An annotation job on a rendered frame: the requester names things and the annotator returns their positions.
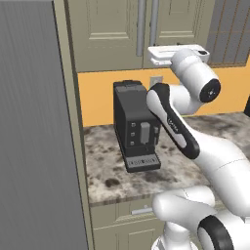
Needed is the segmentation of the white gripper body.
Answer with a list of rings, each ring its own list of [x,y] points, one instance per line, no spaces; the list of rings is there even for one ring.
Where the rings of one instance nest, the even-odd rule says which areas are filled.
[[[170,46],[151,46],[147,48],[148,58],[154,65],[171,64],[172,57],[181,50],[198,51],[199,46],[195,44],[190,45],[170,45]]]

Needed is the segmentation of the olive base cabinet door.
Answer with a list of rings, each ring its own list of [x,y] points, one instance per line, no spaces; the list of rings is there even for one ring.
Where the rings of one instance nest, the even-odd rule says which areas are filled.
[[[95,250],[151,250],[163,228],[163,222],[152,218],[94,229]]]

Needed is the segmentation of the grey window blinds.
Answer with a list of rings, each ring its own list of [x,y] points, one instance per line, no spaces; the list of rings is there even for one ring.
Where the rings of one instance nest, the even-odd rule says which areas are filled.
[[[216,0],[206,49],[214,67],[245,66],[250,52],[250,0]]]

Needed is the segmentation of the black coffee machine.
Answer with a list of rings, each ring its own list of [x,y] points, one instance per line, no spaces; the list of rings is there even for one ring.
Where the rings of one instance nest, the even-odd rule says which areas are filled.
[[[113,83],[113,126],[128,173],[157,170],[161,125],[146,105],[146,87],[135,80]]]

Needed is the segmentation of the olive tall side panel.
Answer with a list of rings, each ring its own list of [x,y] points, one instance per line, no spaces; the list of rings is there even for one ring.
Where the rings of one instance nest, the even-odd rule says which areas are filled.
[[[89,206],[82,112],[73,52],[69,6],[68,0],[54,1],[83,226],[85,230],[87,250],[95,250]]]

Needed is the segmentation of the grey fridge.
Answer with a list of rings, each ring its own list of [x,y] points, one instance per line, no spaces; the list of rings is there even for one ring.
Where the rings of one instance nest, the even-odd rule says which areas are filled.
[[[53,0],[0,0],[0,250],[87,250]]]

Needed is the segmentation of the olive drawer front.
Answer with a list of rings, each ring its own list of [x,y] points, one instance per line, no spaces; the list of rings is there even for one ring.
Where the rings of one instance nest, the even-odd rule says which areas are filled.
[[[100,229],[147,219],[155,219],[153,212],[141,215],[131,214],[131,211],[133,210],[151,207],[151,203],[152,198],[150,197],[92,207],[92,226],[94,229]]]

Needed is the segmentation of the grey wall socket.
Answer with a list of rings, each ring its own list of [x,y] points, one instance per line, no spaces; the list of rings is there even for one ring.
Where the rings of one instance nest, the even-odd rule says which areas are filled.
[[[163,76],[150,76],[149,89],[156,83],[162,83]]]

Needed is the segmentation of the olive wall cabinet door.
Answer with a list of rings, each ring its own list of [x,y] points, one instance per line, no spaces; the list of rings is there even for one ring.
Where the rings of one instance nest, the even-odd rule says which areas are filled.
[[[78,72],[141,68],[139,0],[67,0]]]
[[[149,47],[152,0],[146,0],[143,68],[152,68]],[[198,44],[206,46],[215,0],[159,0],[154,46]]]

